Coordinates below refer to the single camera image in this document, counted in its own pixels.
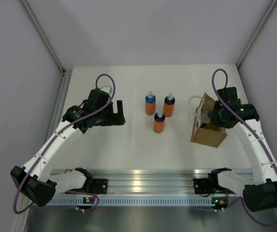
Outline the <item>clear bottle dark cap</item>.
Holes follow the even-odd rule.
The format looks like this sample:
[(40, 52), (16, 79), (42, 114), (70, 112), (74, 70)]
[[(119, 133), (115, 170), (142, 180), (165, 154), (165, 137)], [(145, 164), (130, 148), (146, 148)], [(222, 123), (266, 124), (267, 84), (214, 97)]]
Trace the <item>clear bottle dark cap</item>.
[(209, 124), (210, 123), (210, 117), (209, 117), (209, 114), (210, 111), (201, 111), (201, 115), (200, 115), (200, 122), (201, 124)]

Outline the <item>light blue top pump bottle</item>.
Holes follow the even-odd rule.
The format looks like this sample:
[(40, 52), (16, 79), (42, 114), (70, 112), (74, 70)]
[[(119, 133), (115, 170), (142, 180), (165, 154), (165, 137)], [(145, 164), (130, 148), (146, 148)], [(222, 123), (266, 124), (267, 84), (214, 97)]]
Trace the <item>light blue top pump bottle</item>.
[(155, 113), (156, 96), (152, 91), (149, 91), (145, 97), (145, 110), (146, 114), (151, 116)]

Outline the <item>dark blue pump bottle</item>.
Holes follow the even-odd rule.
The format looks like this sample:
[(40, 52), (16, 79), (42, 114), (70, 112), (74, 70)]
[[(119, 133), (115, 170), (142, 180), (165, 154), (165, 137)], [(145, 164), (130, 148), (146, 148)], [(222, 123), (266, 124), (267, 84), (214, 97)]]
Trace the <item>dark blue pump bottle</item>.
[(164, 130), (165, 114), (163, 112), (156, 112), (154, 114), (153, 130), (156, 133), (161, 133)]
[(169, 93), (164, 99), (163, 113), (166, 117), (171, 117), (173, 115), (175, 106), (175, 98), (173, 93)]

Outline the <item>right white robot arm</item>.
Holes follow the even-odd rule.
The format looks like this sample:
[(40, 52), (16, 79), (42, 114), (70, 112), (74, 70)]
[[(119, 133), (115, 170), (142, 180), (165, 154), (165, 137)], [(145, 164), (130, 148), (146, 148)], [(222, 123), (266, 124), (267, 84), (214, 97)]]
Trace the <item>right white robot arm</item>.
[(209, 188), (214, 192), (228, 189), (241, 196), (252, 212), (277, 208), (277, 162), (261, 128), (255, 107), (242, 104), (235, 87), (217, 90), (214, 108), (208, 113), (210, 123), (232, 129), (249, 160), (253, 180), (236, 174), (229, 168), (212, 170)]

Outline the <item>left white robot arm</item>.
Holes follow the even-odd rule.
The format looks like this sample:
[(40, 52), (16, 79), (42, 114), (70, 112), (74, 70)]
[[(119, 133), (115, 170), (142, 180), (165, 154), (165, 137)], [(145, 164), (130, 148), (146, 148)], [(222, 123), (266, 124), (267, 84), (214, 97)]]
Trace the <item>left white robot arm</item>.
[(113, 111), (111, 86), (91, 90), (79, 106), (70, 107), (44, 146), (22, 167), (15, 166), (10, 175), (15, 186), (38, 207), (43, 207), (60, 193), (70, 190), (87, 193), (93, 187), (93, 175), (83, 168), (52, 175), (57, 162), (73, 142), (95, 126), (125, 124), (122, 101)]

